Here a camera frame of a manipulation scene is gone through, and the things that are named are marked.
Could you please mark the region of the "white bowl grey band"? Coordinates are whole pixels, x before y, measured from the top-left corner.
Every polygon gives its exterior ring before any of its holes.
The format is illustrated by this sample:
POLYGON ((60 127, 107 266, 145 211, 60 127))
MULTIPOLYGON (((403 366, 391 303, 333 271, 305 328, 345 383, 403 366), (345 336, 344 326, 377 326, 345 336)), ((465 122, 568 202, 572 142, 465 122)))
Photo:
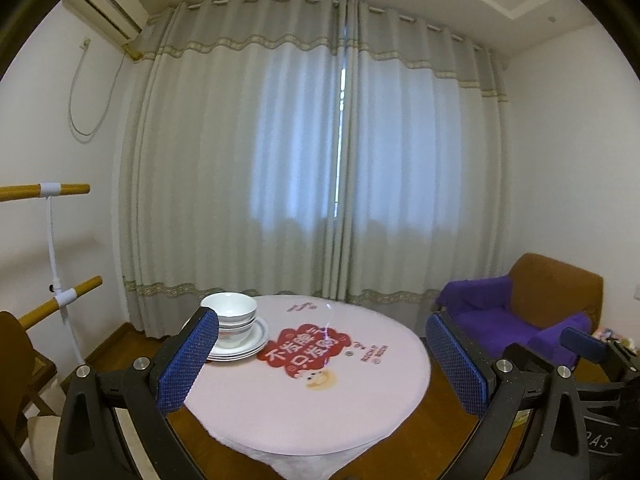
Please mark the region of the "white bowl grey band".
POLYGON ((248 330, 255 320, 256 315, 252 315, 249 318, 239 318, 238 320, 220 316, 218 318, 218 324, 221 330, 231 330, 233 332, 234 330, 248 330))
POLYGON ((225 316, 234 320, 249 318, 257 312, 257 301, 239 292, 216 292, 203 298, 200 306, 213 310, 218 318, 225 316))
POLYGON ((239 326, 220 326, 216 346, 218 348, 235 348, 247 340, 253 328, 253 323, 239 326))

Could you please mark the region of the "beige grey curtain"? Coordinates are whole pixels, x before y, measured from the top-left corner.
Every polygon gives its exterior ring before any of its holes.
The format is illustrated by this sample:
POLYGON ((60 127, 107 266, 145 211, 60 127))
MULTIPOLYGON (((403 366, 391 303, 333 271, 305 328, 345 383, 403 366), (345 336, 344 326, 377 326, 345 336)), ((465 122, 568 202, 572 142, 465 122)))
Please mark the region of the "beige grey curtain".
POLYGON ((150 18, 119 171, 131 322, 205 296, 361 304, 418 328, 500 269, 508 97, 498 55, 363 0, 204 0, 150 18))

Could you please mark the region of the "wooden rack with white joints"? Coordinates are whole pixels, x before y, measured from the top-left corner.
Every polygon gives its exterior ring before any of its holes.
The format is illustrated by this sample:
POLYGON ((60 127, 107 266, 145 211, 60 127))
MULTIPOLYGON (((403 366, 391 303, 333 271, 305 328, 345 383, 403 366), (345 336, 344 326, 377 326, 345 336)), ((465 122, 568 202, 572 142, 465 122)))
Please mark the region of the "wooden rack with white joints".
POLYGON ((86 362, 81 355, 72 323, 68 316, 68 307, 80 297, 100 287, 103 284, 103 280, 99 275, 96 275, 73 287, 63 287, 60 274, 58 273, 58 259, 55 253, 53 199, 58 196, 86 195, 89 194, 90 191, 91 186, 88 185, 88 183, 60 182, 9 185, 2 186, 1 188, 2 203, 16 202, 17 200, 31 200, 32 198, 42 198, 46 201, 47 248, 52 274, 52 297, 44 304, 40 304, 39 307, 21 316, 18 322, 20 322, 25 330, 30 330, 51 314, 58 312, 61 315, 63 326, 70 337, 70 344, 72 345, 72 350, 78 365, 85 365, 86 362))

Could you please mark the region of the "white air conditioner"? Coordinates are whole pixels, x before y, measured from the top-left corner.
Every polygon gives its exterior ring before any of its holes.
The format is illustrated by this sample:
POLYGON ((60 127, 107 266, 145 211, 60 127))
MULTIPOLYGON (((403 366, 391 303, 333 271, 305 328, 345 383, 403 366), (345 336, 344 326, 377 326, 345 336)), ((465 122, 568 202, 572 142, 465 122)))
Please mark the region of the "white air conditioner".
POLYGON ((63 0, 63 3, 120 46, 134 41, 149 18, 140 0, 63 0))

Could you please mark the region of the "white plate grey rim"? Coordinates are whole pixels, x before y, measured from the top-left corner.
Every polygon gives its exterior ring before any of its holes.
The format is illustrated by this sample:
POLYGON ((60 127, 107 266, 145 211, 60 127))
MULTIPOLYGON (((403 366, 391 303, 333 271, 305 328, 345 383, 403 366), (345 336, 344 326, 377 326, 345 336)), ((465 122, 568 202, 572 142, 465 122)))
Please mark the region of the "white plate grey rim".
POLYGON ((209 353, 207 359, 212 362, 232 362, 248 359, 251 356, 256 356, 256 354, 265 348, 265 346, 255 346, 255 347, 242 347, 239 349, 216 349, 209 353))
POLYGON ((227 362, 236 362, 242 361, 245 359, 252 358, 256 356, 259 352, 259 349, 253 349, 243 353, 229 353, 229 354, 221 354, 216 352, 210 352, 207 357, 207 362, 218 362, 218 363, 227 363, 227 362))
POLYGON ((260 316, 256 318, 253 323, 254 328, 248 336, 247 340, 235 348, 223 348, 223 349, 239 349, 246 347, 265 346, 269 340, 269 324, 260 316))

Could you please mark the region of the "brown wooden chair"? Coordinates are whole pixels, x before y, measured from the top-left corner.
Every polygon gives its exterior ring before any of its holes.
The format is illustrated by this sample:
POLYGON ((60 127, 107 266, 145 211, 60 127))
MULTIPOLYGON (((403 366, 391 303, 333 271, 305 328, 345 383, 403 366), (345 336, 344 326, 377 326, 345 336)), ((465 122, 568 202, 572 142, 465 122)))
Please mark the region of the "brown wooden chair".
POLYGON ((55 365, 32 346, 26 330, 10 312, 1 312, 1 426, 21 446, 27 437, 24 409, 34 404, 39 415, 54 415, 40 391, 56 373, 55 365))

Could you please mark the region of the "pink round tablecloth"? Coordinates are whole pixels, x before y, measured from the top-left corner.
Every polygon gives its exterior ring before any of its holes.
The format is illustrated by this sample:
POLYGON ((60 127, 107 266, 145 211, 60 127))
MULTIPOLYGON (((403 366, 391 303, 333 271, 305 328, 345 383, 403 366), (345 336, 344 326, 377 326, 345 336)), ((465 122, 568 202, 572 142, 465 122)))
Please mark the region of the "pink round tablecloth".
POLYGON ((327 479, 388 438, 431 378, 408 327, 364 307, 261 296, 269 340, 256 356, 206 364, 186 408, 221 444, 285 479, 327 479))

